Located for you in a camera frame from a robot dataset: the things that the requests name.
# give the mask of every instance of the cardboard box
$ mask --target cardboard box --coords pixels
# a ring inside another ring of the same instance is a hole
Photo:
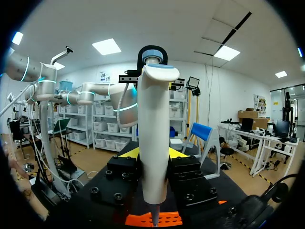
[[[257,111],[238,111],[238,118],[258,118]]]
[[[254,118],[252,129],[256,130],[257,127],[262,129],[267,129],[268,126],[268,119],[267,118]]]

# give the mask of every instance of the black chair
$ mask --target black chair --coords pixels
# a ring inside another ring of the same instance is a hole
[[[23,154],[23,158],[25,160],[25,164],[22,166],[24,172],[29,173],[33,171],[34,165],[32,163],[27,163],[27,160],[30,158],[29,154],[24,154],[22,149],[22,142],[26,140],[26,138],[23,136],[22,131],[20,130],[20,121],[12,121],[10,122],[10,131],[13,134],[13,141],[20,146],[21,152]]]
[[[231,148],[222,148],[220,150],[221,154],[224,154],[224,162],[220,164],[220,169],[221,170],[229,170],[232,168],[232,165],[227,162],[227,156],[232,155],[234,153],[234,150]]]

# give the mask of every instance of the blue bin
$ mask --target blue bin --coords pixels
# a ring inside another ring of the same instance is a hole
[[[170,126],[170,137],[175,137],[175,133],[176,133],[175,129],[172,126]]]
[[[60,81],[59,90],[72,91],[72,82],[69,81]]]

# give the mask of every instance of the laptop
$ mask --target laptop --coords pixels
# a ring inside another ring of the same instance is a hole
[[[289,134],[289,121],[277,121],[275,136],[276,137],[288,137]]]
[[[252,131],[253,119],[252,118],[243,118],[242,127],[236,128],[236,130],[250,132]]]
[[[54,127],[53,130],[53,134],[58,134],[61,131],[65,131],[67,129],[67,125],[69,123],[70,119],[69,118],[64,118],[64,119],[60,119],[56,122],[56,125]]]

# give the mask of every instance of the black stool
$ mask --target black stool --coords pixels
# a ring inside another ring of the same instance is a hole
[[[232,168],[232,165],[230,163],[227,162],[227,157],[229,155],[232,155],[234,153],[234,150],[231,148],[222,148],[220,150],[220,153],[224,154],[224,162],[220,164],[220,169],[221,170],[229,170]]]

